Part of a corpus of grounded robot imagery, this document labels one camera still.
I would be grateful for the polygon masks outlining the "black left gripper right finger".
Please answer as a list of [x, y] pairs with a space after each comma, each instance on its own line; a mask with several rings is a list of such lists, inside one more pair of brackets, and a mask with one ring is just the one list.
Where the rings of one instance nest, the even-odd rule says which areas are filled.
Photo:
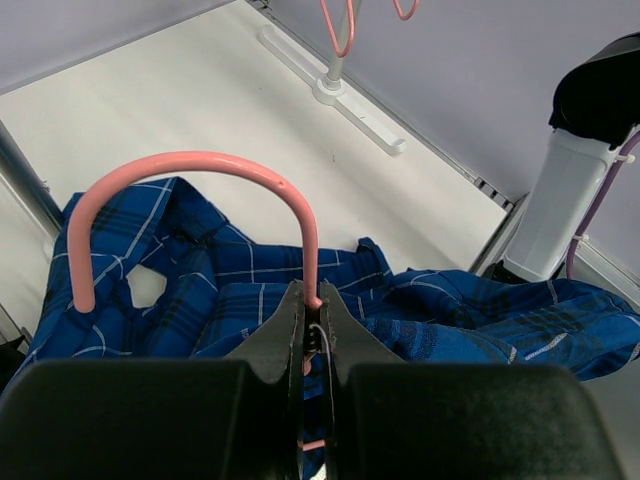
[[596, 406], [552, 366], [407, 363], [323, 284], [330, 479], [620, 479]]

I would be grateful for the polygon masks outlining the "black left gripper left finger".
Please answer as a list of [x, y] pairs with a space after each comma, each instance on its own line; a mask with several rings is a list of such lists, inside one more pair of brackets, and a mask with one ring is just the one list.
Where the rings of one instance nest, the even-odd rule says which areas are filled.
[[220, 359], [59, 360], [1, 399], [5, 479], [299, 479], [305, 306]]

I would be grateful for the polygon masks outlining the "blue shirt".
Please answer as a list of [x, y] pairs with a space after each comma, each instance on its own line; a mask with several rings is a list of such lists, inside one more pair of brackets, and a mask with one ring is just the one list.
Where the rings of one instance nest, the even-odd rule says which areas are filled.
[[[303, 250], [255, 242], [189, 182], [122, 189], [91, 226], [95, 305], [74, 304], [68, 235], [54, 244], [24, 368], [50, 360], [217, 359], [271, 319], [303, 348], [303, 438], [320, 440], [329, 332], [308, 307]], [[568, 279], [509, 285], [460, 270], [394, 273], [381, 248], [316, 251], [321, 285], [407, 362], [557, 365], [582, 381], [639, 357], [639, 316], [622, 298]]]

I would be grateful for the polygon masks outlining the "pink hanger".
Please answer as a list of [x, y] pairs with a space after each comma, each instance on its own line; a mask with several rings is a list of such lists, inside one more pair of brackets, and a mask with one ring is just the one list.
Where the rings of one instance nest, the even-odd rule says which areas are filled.
[[300, 248], [253, 242], [178, 177], [118, 193], [98, 214], [91, 246], [96, 307], [81, 314], [67, 246], [56, 245], [43, 311], [55, 331], [42, 358], [218, 357], [303, 274]]
[[338, 58], [345, 58], [351, 51], [356, 35], [356, 5], [353, 0], [344, 1], [344, 13], [341, 24], [336, 27], [326, 0], [320, 1], [327, 32]]
[[394, 9], [396, 11], [398, 18], [401, 21], [410, 20], [415, 15], [420, 4], [421, 4], [420, 0], [412, 0], [407, 4], [405, 4], [405, 2], [402, 0], [393, 0]]

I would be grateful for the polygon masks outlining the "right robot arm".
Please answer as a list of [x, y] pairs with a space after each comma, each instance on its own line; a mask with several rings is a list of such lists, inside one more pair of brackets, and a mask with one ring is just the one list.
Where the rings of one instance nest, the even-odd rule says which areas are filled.
[[572, 274], [576, 250], [639, 142], [639, 36], [623, 36], [556, 87], [547, 155], [503, 257], [486, 274], [508, 284]]

